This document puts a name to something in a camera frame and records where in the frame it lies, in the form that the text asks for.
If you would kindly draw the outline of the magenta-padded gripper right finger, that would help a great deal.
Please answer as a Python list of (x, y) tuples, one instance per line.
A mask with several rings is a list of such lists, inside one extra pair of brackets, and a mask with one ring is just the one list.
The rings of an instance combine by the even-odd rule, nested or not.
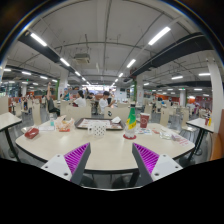
[(141, 183), (147, 185), (175, 173), (182, 167), (167, 154), (157, 154), (137, 143), (132, 145), (132, 154), (138, 165)]

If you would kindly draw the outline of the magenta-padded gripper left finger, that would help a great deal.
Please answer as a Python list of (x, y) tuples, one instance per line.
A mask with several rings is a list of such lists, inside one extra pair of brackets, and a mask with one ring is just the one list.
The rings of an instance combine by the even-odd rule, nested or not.
[(90, 153), (90, 144), (86, 143), (65, 155), (56, 154), (42, 169), (79, 185)]

